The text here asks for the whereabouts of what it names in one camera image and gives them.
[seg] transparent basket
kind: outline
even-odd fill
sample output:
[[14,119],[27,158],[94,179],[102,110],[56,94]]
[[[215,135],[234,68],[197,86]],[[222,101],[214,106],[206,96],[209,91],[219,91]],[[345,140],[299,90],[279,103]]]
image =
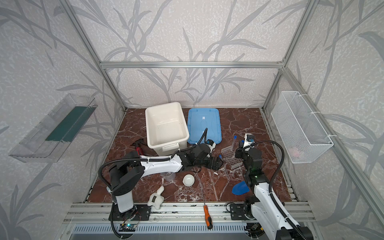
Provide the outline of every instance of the transparent basket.
[[282,91],[271,115],[292,163],[313,162],[333,146],[299,92]]
[[92,97],[66,95],[9,155],[22,162],[57,162],[96,107]]

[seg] screwdriver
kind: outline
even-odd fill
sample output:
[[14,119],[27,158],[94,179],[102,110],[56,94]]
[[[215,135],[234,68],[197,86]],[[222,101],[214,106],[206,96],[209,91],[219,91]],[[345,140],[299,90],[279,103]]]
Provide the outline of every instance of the screwdriver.
[[203,196],[203,201],[204,201],[204,214],[205,214],[205,223],[207,224],[208,229],[212,229],[214,226],[212,225],[212,218],[209,215],[208,212],[208,206],[205,204],[205,199],[204,199],[204,192],[203,192],[203,184],[200,182],[201,185],[201,194]]

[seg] bin handle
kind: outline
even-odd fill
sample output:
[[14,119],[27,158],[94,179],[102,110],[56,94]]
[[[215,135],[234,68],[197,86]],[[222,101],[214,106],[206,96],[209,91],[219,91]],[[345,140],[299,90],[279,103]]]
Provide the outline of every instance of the bin handle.
[[178,149],[178,148],[179,148],[178,142],[175,144],[171,144],[171,145],[167,145],[167,146],[162,147],[163,151],[168,151],[168,150]]

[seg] orange screwdriver handle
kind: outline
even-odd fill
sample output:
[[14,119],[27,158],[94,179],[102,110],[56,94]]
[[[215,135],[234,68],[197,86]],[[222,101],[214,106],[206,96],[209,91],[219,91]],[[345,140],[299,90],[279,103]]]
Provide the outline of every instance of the orange screwdriver handle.
[[207,224],[207,228],[212,229],[214,226],[212,225],[212,218],[209,215],[207,205],[204,205],[204,213],[205,213],[205,223]]

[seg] floral wallpaper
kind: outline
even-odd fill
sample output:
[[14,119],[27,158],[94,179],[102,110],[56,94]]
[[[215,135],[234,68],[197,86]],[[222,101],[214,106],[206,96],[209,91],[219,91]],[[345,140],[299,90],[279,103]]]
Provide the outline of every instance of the floral wallpaper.
[[[70,0],[101,61],[281,61],[307,0]],[[276,69],[108,69],[129,107],[262,106]]]
[[[59,3],[0,1],[0,239],[53,239],[82,202],[124,114]],[[57,163],[9,151],[68,93],[98,107]]]
[[[288,67],[384,196],[384,1],[331,3],[316,7]],[[266,108],[268,116],[279,92],[289,90],[283,79]],[[310,202],[326,239],[384,239],[382,226],[332,150],[313,163],[288,165],[300,199]]]

